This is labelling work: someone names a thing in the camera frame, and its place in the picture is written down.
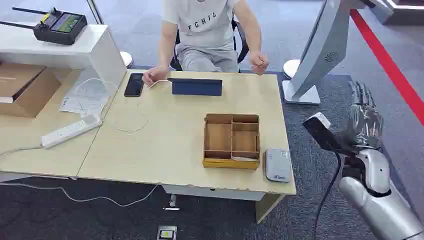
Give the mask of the person's left hand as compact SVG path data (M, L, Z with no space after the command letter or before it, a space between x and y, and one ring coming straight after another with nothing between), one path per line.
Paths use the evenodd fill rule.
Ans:
M268 58L260 51L251 51L249 60L251 70L259 76L263 75L269 66Z

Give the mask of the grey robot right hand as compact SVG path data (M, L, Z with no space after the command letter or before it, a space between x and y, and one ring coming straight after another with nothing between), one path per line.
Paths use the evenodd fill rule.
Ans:
M379 113L370 89L360 81L349 81L351 106L345 139L353 146L377 150L381 146L384 118Z

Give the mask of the person's right hand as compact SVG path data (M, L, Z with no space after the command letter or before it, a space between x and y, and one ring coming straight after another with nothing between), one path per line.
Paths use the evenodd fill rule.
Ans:
M158 81L167 80L169 73L168 66L158 65L143 73L142 81L150 87Z

